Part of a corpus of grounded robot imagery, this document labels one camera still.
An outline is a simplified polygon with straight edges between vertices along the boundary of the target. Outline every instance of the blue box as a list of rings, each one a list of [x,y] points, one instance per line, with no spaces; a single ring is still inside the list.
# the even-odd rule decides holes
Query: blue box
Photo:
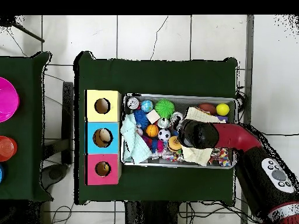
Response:
[[[89,154],[118,154],[119,145],[119,123],[118,122],[88,122],[87,123],[87,150]],[[93,135],[98,129],[107,129],[112,134],[109,146],[100,148],[93,142]]]

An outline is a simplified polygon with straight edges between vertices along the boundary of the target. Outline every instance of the round hole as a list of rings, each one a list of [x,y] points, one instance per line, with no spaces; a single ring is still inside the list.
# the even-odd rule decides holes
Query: round hole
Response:
[[[107,148],[112,140],[112,133],[106,128],[97,129],[92,137],[93,142],[99,148]]]
[[[96,165],[96,174],[101,177],[106,177],[111,171],[111,167],[108,162],[99,162]]]
[[[101,98],[98,99],[95,102],[95,110],[99,113],[99,114],[106,114],[110,111],[110,102],[105,99],[105,98]]]

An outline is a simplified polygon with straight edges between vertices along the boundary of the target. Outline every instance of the white ball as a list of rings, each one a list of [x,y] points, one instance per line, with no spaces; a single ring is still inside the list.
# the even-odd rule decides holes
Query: white ball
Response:
[[[137,128],[136,132],[138,133],[139,136],[143,135],[143,130],[140,128]]]
[[[168,141],[168,139],[171,137],[171,132],[168,129],[161,129],[158,134],[159,140],[162,142]]]

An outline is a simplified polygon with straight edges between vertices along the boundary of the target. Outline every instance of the green table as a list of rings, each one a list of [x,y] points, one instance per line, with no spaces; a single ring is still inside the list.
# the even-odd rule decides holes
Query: green table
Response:
[[[9,120],[0,123],[0,135],[13,138],[16,154],[4,163],[6,177],[0,184],[0,199],[48,201],[40,186],[43,154],[43,68],[50,53],[31,58],[0,57],[0,77],[10,81],[20,105]]]
[[[234,199],[234,169],[124,166],[118,185],[84,184],[84,90],[125,93],[235,97],[233,58],[225,61],[126,61],[93,59],[81,52],[75,62],[75,199],[91,201],[198,201]]]

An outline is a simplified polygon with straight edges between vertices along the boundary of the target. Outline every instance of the soccer ball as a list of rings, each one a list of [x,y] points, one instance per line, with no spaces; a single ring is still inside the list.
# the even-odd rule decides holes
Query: soccer ball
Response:
[[[161,129],[159,131],[158,138],[162,142],[167,142],[170,137],[171,137],[171,132],[168,129]]]

